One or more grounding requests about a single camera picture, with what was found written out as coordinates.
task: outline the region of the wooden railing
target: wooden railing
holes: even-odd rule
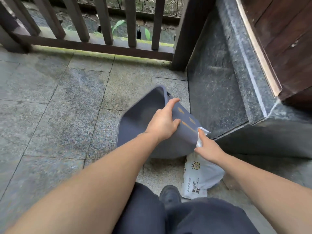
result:
[[[156,0],[151,44],[136,39],[135,0],[125,0],[128,40],[113,38],[106,0],[94,0],[103,37],[88,32],[77,0],[64,0],[76,31],[62,28],[49,0],[33,0],[49,28],[39,27],[21,0],[4,1],[23,24],[20,26],[0,2],[0,43],[8,51],[27,52],[31,45],[42,45],[168,60],[173,61],[173,70],[185,70],[214,3],[214,0],[185,1],[182,16],[186,21],[180,21],[172,47],[159,44],[165,0]]]

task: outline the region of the gray plastic basket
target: gray plastic basket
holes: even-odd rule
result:
[[[166,87],[158,85],[126,111],[119,122],[117,147],[143,133],[155,112],[164,108],[171,98],[173,97]],[[200,123],[180,103],[176,103],[172,110],[172,119],[176,118],[181,119],[176,132],[169,139],[159,143],[150,157],[172,159],[194,151],[198,137],[197,127],[201,127]]]

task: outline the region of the forearm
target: forearm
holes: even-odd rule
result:
[[[58,186],[7,233],[111,233],[156,145],[152,134],[138,135]]]
[[[216,162],[240,184],[246,195],[278,233],[308,233],[310,189],[224,154]]]

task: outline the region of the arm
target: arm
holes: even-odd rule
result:
[[[31,207],[6,233],[111,233],[144,162],[177,129],[171,99],[146,131],[89,165]]]
[[[311,233],[311,189],[224,153],[202,130],[199,136],[203,147],[195,152],[234,177],[277,233]]]

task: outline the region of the black shoe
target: black shoe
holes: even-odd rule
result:
[[[159,195],[159,200],[164,203],[165,208],[168,208],[181,203],[181,195],[175,186],[166,185]]]

